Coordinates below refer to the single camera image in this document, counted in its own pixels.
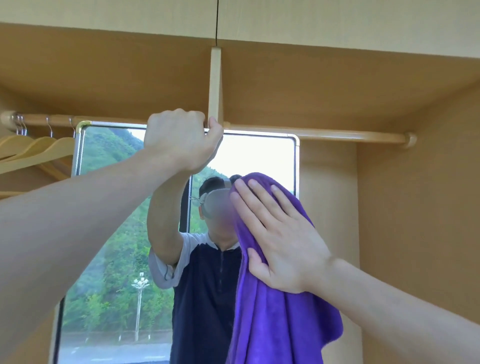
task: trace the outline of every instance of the neck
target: neck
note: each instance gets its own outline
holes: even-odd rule
[[[218,248],[221,251],[225,251],[227,249],[230,249],[233,247],[237,242],[238,238],[236,236],[229,236],[229,237],[223,237],[218,234],[215,234],[214,232],[209,231],[208,236],[210,237],[210,240],[218,246]]]

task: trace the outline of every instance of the ear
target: ear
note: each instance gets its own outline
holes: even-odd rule
[[[198,214],[200,215],[200,220],[205,220],[204,213],[202,212],[202,205],[198,206]]]

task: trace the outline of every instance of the microfiber cloth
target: microfiber cloth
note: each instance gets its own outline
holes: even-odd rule
[[[277,186],[312,223],[300,201],[278,182],[261,173],[242,177],[245,183],[251,179],[272,196],[270,186]],[[340,312],[311,293],[281,292],[254,277],[248,270],[247,248],[254,248],[264,263],[265,256],[238,215],[235,215],[235,230],[242,262],[227,364],[323,363],[322,348],[343,333]]]

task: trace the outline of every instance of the sky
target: sky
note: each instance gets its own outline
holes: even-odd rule
[[[144,129],[129,129],[144,139]],[[290,138],[226,134],[209,167],[230,177],[260,172],[293,191],[295,176],[295,143]]]

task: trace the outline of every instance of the green foliage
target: green foliage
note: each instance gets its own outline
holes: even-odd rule
[[[85,134],[82,174],[120,162],[143,147],[143,142],[121,128],[89,127]],[[201,183],[219,175],[206,167],[193,177],[192,197],[198,197]],[[146,199],[119,227],[89,264],[65,298],[63,330],[117,331],[135,329],[137,291],[131,286],[140,272],[152,281],[148,269]],[[198,200],[192,200],[190,232],[206,231],[198,214]],[[152,282],[144,289],[141,330],[172,327],[173,289],[161,290]]]

